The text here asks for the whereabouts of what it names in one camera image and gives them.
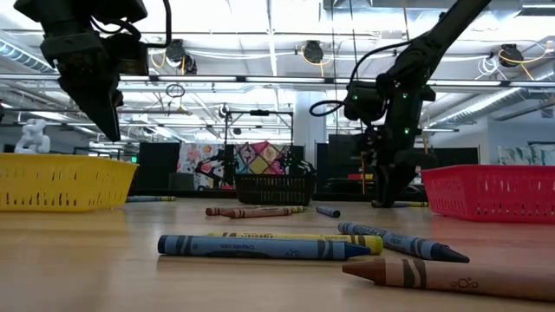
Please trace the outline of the black room panel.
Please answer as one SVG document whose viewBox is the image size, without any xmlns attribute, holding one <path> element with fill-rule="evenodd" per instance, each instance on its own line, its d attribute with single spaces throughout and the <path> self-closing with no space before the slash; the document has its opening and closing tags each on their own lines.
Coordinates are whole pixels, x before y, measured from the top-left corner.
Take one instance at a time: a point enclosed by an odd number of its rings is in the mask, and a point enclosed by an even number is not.
<svg viewBox="0 0 555 312">
<path fill-rule="evenodd" d="M 179 143 L 141 142 L 135 187 L 139 190 L 167 189 L 170 174 L 177 171 L 179 151 Z"/>
</svg>

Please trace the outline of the long ceiling light strip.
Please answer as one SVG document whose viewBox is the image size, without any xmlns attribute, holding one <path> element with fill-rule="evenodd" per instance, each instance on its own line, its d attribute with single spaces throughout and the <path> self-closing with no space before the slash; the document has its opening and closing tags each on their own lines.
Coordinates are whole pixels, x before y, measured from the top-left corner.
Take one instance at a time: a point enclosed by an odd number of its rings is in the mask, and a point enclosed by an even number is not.
<svg viewBox="0 0 555 312">
<path fill-rule="evenodd" d="M 342 84 L 350 83 L 349 78 L 331 77 L 285 77 L 285 76 L 230 76 L 230 75 L 124 75 L 123 81 L 149 82 L 238 82 L 263 84 Z M 555 88 L 555 81 L 478 81 L 478 80 L 429 80 L 432 87 L 477 87 L 477 88 Z"/>
</svg>

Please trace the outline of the silver ceiling duct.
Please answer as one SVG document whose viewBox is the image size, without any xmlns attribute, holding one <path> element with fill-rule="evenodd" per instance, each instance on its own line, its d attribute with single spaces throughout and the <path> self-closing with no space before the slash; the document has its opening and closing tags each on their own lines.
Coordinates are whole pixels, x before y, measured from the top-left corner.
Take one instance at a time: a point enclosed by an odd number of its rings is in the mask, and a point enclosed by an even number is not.
<svg viewBox="0 0 555 312">
<path fill-rule="evenodd" d="M 547 82 L 555 88 L 555 68 L 539 71 L 539 76 L 535 81 L 513 81 L 509 83 L 508 88 L 499 92 L 477 95 L 468 101 L 464 101 L 459 106 L 431 120 L 426 125 L 426 129 L 460 124 L 527 101 L 532 98 L 534 86 L 537 86 L 540 82 Z"/>
</svg>

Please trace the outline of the brown crayon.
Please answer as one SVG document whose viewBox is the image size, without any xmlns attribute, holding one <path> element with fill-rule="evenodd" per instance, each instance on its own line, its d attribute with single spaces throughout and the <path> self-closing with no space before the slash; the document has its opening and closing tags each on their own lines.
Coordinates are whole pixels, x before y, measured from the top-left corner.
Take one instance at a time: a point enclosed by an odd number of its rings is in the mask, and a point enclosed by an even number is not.
<svg viewBox="0 0 555 312">
<path fill-rule="evenodd" d="M 552 270 L 376 258 L 347 263 L 343 272 L 381 286 L 555 302 L 555 271 Z"/>
<path fill-rule="evenodd" d="M 252 209 L 252 210 L 232 210 L 223 212 L 222 216 L 228 218 L 266 218 L 276 216 L 288 216 L 295 212 L 293 208 L 278 207 L 269 209 Z"/>
<path fill-rule="evenodd" d="M 246 207 L 246 206 L 240 206 L 240 207 L 207 207 L 205 209 L 205 214 L 207 216 L 218 216 L 218 215 L 222 215 L 223 213 L 229 212 L 229 211 L 235 211 L 235 210 L 252 210 L 252 209 L 257 209 L 257 206 L 253 206 L 253 207 Z"/>
</svg>

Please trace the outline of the pale patterned cloth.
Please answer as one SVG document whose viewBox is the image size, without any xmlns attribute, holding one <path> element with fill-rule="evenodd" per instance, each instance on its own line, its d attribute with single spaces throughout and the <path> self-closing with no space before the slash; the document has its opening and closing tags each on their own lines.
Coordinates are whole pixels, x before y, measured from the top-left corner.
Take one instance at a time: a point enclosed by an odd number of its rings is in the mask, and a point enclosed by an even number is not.
<svg viewBox="0 0 555 312">
<path fill-rule="evenodd" d="M 523 147 L 498 147 L 501 165 L 555 166 L 555 145 L 533 144 Z"/>
</svg>

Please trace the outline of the long black partition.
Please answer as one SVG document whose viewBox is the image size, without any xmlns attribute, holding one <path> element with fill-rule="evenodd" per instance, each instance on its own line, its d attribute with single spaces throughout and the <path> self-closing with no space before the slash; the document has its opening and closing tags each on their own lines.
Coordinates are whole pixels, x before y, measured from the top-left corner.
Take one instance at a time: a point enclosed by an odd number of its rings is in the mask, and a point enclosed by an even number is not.
<svg viewBox="0 0 555 312">
<path fill-rule="evenodd" d="M 433 148 L 429 153 L 435 161 L 421 167 L 422 170 L 445 166 L 476 165 L 479 164 L 477 147 Z"/>
</svg>

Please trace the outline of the colourful patterned quilt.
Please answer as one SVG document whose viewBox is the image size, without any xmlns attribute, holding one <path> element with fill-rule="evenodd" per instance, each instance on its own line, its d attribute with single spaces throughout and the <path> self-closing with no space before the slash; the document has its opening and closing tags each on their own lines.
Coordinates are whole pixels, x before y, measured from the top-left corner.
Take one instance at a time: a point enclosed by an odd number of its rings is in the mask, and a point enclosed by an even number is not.
<svg viewBox="0 0 555 312">
<path fill-rule="evenodd" d="M 224 157 L 224 144 L 181 143 L 177 173 L 192 178 L 193 189 L 211 187 L 212 180 L 194 171 L 196 165 L 212 156 Z M 284 174 L 278 159 L 290 150 L 289 145 L 272 144 L 269 141 L 232 145 L 235 173 L 238 174 Z"/>
</svg>

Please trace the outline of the red plastic basket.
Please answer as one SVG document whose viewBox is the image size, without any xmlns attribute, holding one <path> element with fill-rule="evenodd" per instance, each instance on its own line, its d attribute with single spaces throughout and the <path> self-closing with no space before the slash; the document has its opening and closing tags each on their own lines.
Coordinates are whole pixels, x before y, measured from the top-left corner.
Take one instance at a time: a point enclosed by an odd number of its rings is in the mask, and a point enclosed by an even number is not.
<svg viewBox="0 0 555 312">
<path fill-rule="evenodd" d="M 421 176 L 434 213 L 475 222 L 555 224 L 555 166 L 459 165 Z"/>
</svg>

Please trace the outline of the neighbouring rig black frame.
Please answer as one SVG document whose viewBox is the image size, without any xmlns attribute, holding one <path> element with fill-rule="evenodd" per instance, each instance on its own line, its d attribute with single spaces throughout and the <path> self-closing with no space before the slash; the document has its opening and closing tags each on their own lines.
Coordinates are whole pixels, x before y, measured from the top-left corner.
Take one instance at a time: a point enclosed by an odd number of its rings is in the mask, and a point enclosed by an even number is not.
<svg viewBox="0 0 555 312">
<path fill-rule="evenodd" d="M 240 119 L 244 114 L 249 114 L 250 116 L 258 116 L 258 117 L 266 117 L 272 114 L 275 114 L 289 129 L 291 132 L 290 138 L 290 145 L 293 146 L 294 144 L 294 113 L 292 112 L 284 112 L 284 111 L 271 111 L 271 110 L 264 110 L 264 109 L 255 109 L 250 111 L 238 111 L 238 110 L 226 110 L 225 111 L 225 136 L 224 136 L 224 176 L 230 175 L 231 177 L 235 173 L 235 164 L 233 159 L 233 151 L 227 149 L 228 145 L 228 134 L 231 125 L 235 122 L 235 120 L 230 120 L 230 118 L 234 115 L 238 114 L 238 119 Z M 291 118 L 291 123 L 288 124 L 284 119 L 283 115 L 289 115 Z"/>
</svg>

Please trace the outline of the yellow plastic basket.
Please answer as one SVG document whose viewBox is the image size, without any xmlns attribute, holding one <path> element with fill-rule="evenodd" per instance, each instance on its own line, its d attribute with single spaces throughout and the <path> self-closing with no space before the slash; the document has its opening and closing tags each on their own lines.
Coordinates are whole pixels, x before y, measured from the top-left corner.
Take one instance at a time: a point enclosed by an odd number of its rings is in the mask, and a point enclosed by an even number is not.
<svg viewBox="0 0 555 312">
<path fill-rule="evenodd" d="M 80 212 L 124 205 L 138 167 L 83 155 L 0 153 L 0 211 Z"/>
</svg>

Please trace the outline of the yellow crayon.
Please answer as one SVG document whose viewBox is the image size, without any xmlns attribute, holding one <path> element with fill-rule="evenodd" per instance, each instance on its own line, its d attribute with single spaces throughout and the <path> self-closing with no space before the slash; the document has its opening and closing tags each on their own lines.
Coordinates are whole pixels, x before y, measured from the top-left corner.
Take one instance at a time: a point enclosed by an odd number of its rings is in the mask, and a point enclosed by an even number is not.
<svg viewBox="0 0 555 312">
<path fill-rule="evenodd" d="M 372 235 L 320 235 L 320 234 L 283 234 L 283 233 L 258 233 L 258 232 L 211 232 L 208 236 L 215 237 L 249 237 L 270 239 L 327 239 L 344 241 L 370 249 L 370 255 L 380 255 L 384 249 L 382 238 Z"/>
</svg>

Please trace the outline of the black screen panel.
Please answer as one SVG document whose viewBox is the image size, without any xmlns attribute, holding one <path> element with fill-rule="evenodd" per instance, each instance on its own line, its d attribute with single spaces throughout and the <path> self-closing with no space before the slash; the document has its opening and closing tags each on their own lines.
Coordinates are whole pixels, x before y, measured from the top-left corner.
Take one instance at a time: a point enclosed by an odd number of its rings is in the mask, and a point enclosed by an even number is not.
<svg viewBox="0 0 555 312">
<path fill-rule="evenodd" d="M 333 179 L 361 179 L 361 154 L 356 139 L 349 134 L 330 134 L 328 141 L 328 173 Z"/>
</svg>

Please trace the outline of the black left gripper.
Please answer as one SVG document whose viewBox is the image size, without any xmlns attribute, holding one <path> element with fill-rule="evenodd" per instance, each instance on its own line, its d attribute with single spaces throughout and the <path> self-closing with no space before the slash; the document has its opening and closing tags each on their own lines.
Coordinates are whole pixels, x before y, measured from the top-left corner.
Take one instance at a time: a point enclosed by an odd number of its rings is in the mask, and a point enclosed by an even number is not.
<svg viewBox="0 0 555 312">
<path fill-rule="evenodd" d="M 112 41 L 119 33 L 102 36 L 89 22 L 41 21 L 41 51 L 57 69 L 60 87 L 111 141 L 121 132 L 117 107 L 123 104 Z"/>
</svg>

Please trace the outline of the black plastic basket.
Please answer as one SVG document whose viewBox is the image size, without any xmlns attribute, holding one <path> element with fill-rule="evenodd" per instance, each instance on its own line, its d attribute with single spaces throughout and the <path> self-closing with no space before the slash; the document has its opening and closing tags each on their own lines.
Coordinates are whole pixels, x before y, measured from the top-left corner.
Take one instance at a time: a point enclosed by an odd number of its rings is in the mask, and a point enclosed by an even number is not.
<svg viewBox="0 0 555 312">
<path fill-rule="evenodd" d="M 236 174 L 238 200 L 248 205 L 303 205 L 315 191 L 313 175 Z"/>
</svg>

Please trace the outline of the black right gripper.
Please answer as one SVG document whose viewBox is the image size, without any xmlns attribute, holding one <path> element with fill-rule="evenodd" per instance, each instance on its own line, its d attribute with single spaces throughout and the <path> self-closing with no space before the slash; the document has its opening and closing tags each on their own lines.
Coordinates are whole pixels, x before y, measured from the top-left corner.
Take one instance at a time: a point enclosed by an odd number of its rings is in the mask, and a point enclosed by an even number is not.
<svg viewBox="0 0 555 312">
<path fill-rule="evenodd" d="M 416 176 L 416 167 L 431 164 L 435 158 L 414 149 L 415 139 L 421 135 L 420 118 L 425 101 L 434 101 L 435 91 L 425 83 L 412 80 L 395 81 L 379 75 L 379 93 L 385 98 L 383 117 L 372 121 L 369 135 L 369 156 L 375 172 L 375 208 L 390 208 L 402 190 Z"/>
</svg>

